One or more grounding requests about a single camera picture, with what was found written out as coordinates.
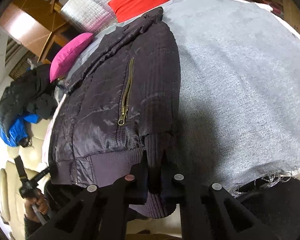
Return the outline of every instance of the gray blanket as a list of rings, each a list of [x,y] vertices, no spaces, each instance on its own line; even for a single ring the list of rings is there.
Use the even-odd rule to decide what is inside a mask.
[[[162,7],[181,64],[179,136],[169,158],[191,181],[219,182],[232,193],[259,177],[298,171],[300,40],[254,3],[171,0]],[[72,73],[115,26],[97,35]]]

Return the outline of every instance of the pink pillow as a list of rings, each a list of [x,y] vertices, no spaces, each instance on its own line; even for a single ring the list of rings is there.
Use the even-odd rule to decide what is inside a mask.
[[[64,76],[74,61],[92,42],[93,33],[82,33],[69,41],[54,57],[50,67],[50,82]]]

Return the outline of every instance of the beige couch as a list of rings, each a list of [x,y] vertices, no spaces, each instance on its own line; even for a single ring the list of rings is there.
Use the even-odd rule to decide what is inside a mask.
[[[24,240],[24,200],[19,194],[21,182],[13,159],[20,155],[26,168],[28,178],[32,178],[42,170],[42,143],[49,121],[41,120],[38,124],[31,124],[27,129],[32,138],[32,147],[7,147],[9,160],[5,169],[0,170],[0,211],[2,219],[9,223],[12,236],[15,240]],[[43,191],[44,185],[50,177],[47,175],[39,181],[39,187]]]

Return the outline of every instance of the quilted jacket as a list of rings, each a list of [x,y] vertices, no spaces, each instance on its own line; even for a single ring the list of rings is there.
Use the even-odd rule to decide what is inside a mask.
[[[150,180],[174,138],[180,62],[163,9],[155,8],[106,35],[74,73],[52,130],[54,184],[100,187],[129,173],[147,151]],[[148,194],[141,214],[160,218],[173,208]]]
[[[50,83],[49,72],[50,64],[41,65],[18,77],[5,88],[0,99],[0,126],[7,136],[18,116],[22,115],[27,107],[43,94],[47,93],[46,98],[51,100],[50,104],[41,105],[36,110],[48,112],[47,116],[41,116],[36,111],[31,113],[46,119],[54,112],[56,103],[50,94],[56,85],[54,82]]]

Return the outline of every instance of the hand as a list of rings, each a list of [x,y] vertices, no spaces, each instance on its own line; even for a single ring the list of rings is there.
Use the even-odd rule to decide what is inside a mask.
[[[26,202],[25,202],[25,208],[26,208],[26,217],[29,220],[32,220],[34,222],[40,223],[37,215],[35,214],[35,212],[32,209],[32,205],[33,204],[37,204],[39,207],[39,211],[42,214],[47,214],[48,210],[49,210],[49,205],[47,200],[44,198],[44,195],[41,193],[41,190],[37,189],[37,194],[38,194],[38,198],[26,198]]]

